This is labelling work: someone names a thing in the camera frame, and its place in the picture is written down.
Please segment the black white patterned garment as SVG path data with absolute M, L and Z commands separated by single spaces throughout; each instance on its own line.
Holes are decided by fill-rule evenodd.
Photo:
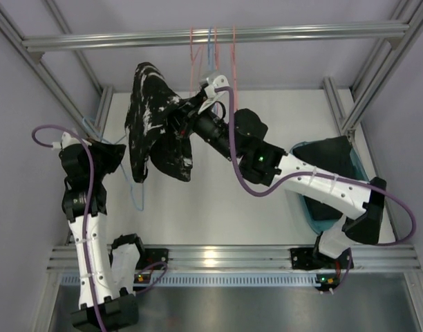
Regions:
M 169 119 L 181 104 L 181 97 L 168 87 L 152 63 L 138 64 L 124 123 L 136 183 L 147 179 L 148 162 L 167 176 L 182 182 L 191 180 L 191 141 L 179 138 Z

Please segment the black trousers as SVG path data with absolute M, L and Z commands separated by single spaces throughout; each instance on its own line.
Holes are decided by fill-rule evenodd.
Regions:
M 340 176 L 357 179 L 353 162 L 350 158 L 352 147 L 345 136 L 328 138 L 301 144 L 292 149 L 292 154 L 304 162 L 336 173 Z M 335 220 L 341 212 L 332 207 L 303 197 L 311 219 L 317 222 Z

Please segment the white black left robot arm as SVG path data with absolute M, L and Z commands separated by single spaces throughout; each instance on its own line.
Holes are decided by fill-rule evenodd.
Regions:
M 75 240 L 79 309 L 71 314 L 79 331 L 116 331 L 138 323 L 135 270 L 145 257 L 141 238 L 121 235 L 108 243 L 104 177 L 122 161 L 125 145 L 79 141 L 64 133 L 59 158 L 66 173 L 62 210 Z

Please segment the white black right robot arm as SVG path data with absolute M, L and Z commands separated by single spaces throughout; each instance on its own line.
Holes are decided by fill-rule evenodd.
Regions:
M 265 142 L 267 125 L 249 109 L 229 111 L 224 120 L 213 113 L 213 102 L 200 96 L 183 100 L 169 117 L 179 138 L 192 133 L 231 160 L 240 183 L 280 186 L 320 201 L 341 212 L 341 218 L 317 236 L 304 251 L 306 270 L 325 268 L 353 245 L 379 243 L 386 182 L 355 181 L 315 167 L 284 149 Z

